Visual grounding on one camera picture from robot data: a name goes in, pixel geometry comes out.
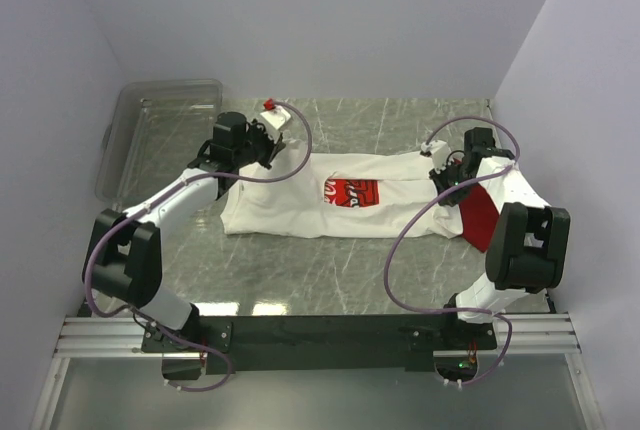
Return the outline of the white Coca-Cola t-shirt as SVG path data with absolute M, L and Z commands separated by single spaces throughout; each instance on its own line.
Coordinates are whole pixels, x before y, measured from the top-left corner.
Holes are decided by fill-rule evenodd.
M 411 237 L 461 235 L 454 209 L 420 210 L 437 195 L 431 159 L 398 155 L 306 152 L 289 140 L 272 168 L 253 164 L 227 194 L 221 213 L 226 234 L 262 233 L 301 238 L 394 238 L 412 218 Z

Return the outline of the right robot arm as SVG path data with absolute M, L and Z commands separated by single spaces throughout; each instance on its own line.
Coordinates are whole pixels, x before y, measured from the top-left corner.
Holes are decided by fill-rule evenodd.
M 460 349 L 493 314 L 528 295 L 558 286 L 566 257 L 570 215 L 550 206 L 530 186 L 515 154 L 496 145 L 491 129 L 465 132 L 464 145 L 426 142 L 429 177 L 440 209 L 459 212 L 462 236 L 485 255 L 484 271 L 447 304 L 439 324 L 444 345 Z

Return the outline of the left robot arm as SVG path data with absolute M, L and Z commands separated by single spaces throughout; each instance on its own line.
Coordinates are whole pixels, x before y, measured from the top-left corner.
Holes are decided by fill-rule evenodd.
M 101 212 L 82 275 L 86 293 L 116 298 L 155 321 L 176 351 L 202 342 L 199 310 L 162 282 L 163 240 L 187 217 L 224 196 L 243 167 L 257 163 L 269 168 L 285 147 L 282 131 L 290 119 L 281 106 L 253 120 L 224 112 L 174 182 L 123 212 Z

